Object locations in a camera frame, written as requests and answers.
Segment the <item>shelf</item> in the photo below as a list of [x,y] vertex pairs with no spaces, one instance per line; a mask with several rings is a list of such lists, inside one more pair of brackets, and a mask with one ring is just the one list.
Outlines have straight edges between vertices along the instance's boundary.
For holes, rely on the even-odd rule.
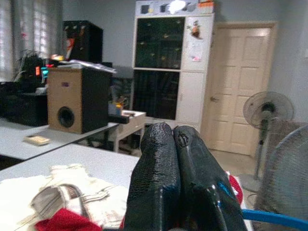
[[180,69],[169,69],[169,68],[151,68],[151,67],[134,67],[134,70],[141,71],[171,71],[171,72],[180,72]]

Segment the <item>wooden speaker cabinet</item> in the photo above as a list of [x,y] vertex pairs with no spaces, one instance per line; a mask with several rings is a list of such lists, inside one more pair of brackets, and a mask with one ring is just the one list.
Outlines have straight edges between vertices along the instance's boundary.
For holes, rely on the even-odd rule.
[[111,74],[90,68],[51,68],[48,123],[51,129],[82,134],[108,124]]

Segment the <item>door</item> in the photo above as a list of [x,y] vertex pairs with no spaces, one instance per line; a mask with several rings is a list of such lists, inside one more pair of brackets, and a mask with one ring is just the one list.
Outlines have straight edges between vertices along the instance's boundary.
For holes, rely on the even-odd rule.
[[181,73],[177,121],[183,123],[199,123],[203,106],[203,79],[204,73]]
[[217,30],[205,128],[209,148],[254,154],[258,131],[246,122],[243,105],[250,96],[267,88],[271,33],[271,28]]

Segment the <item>blue strap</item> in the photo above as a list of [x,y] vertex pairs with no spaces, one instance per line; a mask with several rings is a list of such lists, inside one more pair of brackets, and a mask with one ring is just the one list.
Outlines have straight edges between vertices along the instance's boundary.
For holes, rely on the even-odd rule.
[[243,209],[243,217],[246,220],[257,220],[272,224],[284,225],[304,231],[308,230],[307,220],[293,218],[286,215],[258,211],[258,210]]

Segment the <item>door frame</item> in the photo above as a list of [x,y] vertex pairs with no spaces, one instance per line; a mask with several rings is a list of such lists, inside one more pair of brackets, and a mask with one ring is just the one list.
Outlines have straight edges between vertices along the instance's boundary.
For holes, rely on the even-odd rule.
[[[268,49],[268,60],[265,64],[264,74],[265,78],[262,82],[262,91],[266,91],[268,89],[268,83],[270,78],[270,71],[274,56],[274,48],[275,42],[277,38],[277,31],[278,31],[278,22],[277,21],[260,21],[260,22],[217,22],[214,24],[213,29],[213,36],[212,36],[212,43],[210,48],[210,58],[209,58],[209,66],[208,66],[208,74],[206,78],[206,87],[205,87],[205,99],[204,99],[204,106],[203,106],[203,116],[202,116],[202,123],[201,123],[201,137],[206,142],[208,140],[208,133],[206,132],[207,129],[210,128],[210,96],[211,96],[211,86],[213,85],[214,79],[214,46],[215,38],[217,31],[219,29],[227,28],[227,29],[251,29],[251,28],[269,28],[270,29],[270,39],[269,39],[269,49]],[[258,136],[258,130],[255,129],[253,133],[254,137]],[[255,150],[257,148],[257,141],[255,145],[251,146],[250,153],[251,156],[255,156]]]

